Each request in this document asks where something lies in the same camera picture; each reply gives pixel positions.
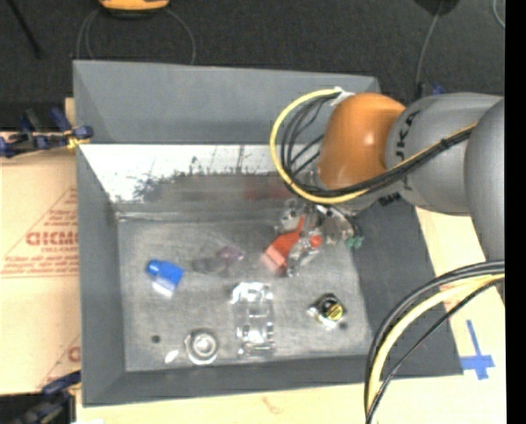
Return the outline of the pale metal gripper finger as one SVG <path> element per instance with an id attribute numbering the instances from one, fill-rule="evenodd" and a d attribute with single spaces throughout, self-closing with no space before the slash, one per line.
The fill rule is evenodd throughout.
<path id="1" fill-rule="evenodd" d="M 302 237 L 290 248 L 286 260 L 286 276 L 298 276 L 301 268 L 319 253 L 321 236 Z"/>
<path id="2" fill-rule="evenodd" d="M 306 206 L 301 200 L 286 200 L 278 223 L 275 226 L 277 233 L 300 232 L 304 228 Z"/>

